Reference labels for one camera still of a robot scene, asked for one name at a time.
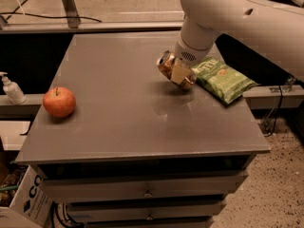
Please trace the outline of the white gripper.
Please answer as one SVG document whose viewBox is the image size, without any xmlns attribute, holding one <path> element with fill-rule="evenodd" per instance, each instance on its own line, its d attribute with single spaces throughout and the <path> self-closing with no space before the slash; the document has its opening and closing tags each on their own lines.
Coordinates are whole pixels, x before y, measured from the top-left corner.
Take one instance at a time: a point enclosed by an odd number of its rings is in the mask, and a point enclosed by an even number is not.
<svg viewBox="0 0 304 228">
<path fill-rule="evenodd" d="M 180 85 L 191 74 L 191 68 L 188 65 L 200 62 L 210 52 L 212 45 L 212 33 L 180 33 L 175 46 L 177 57 L 173 59 L 171 81 Z"/>
</svg>

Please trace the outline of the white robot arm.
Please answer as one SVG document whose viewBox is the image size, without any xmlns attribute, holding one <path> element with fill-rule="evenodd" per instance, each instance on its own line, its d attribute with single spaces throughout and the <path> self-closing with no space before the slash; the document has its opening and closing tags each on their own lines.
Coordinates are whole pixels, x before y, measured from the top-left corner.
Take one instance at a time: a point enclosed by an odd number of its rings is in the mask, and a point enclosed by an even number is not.
<svg viewBox="0 0 304 228">
<path fill-rule="evenodd" d="M 227 34 L 304 81 L 304 9 L 269 0 L 180 0 L 175 53 L 194 65 Z"/>
</svg>

